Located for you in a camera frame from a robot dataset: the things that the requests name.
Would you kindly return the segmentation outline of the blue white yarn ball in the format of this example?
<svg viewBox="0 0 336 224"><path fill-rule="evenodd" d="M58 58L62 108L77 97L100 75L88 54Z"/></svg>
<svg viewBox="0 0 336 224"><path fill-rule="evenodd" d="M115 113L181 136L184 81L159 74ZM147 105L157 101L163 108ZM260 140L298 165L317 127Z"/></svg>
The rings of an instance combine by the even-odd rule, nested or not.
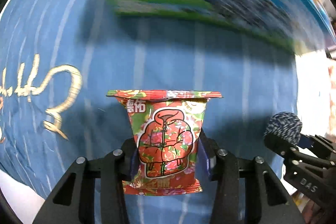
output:
<svg viewBox="0 0 336 224"><path fill-rule="evenodd" d="M290 144L298 145L301 139L302 121L294 113L283 111L273 115L264 132L266 137L279 137Z"/></svg>

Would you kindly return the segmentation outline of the red floral snack packet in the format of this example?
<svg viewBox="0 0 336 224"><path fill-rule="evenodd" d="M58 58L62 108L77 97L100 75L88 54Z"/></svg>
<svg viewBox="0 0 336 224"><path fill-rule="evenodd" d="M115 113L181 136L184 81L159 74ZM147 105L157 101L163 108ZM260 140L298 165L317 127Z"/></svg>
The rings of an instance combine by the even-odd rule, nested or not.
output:
<svg viewBox="0 0 336 224"><path fill-rule="evenodd" d="M123 191L138 196L173 196L202 191L195 177L198 139L207 102L220 92L110 90L126 110L139 166Z"/></svg>

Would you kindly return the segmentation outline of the blue striped blanket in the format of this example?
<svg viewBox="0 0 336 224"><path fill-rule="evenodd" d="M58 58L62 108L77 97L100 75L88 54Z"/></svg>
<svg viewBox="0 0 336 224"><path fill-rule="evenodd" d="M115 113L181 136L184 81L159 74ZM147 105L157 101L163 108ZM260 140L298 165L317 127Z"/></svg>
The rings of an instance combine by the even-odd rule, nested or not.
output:
<svg viewBox="0 0 336 224"><path fill-rule="evenodd" d="M118 20L107 0L11 0L1 18L1 70L7 87L20 65L27 80L34 55L40 63L33 85L52 68L78 69L83 85L61 112L63 136L44 128L45 110L63 102L71 75L61 71L31 98L5 97L1 110L1 175L45 198L79 156L96 159L120 147L130 127L110 89L219 91L207 106L205 131L236 156L263 156L275 174L282 159L263 144L268 118L296 111L294 56L259 40L216 26L179 19Z"/></svg>

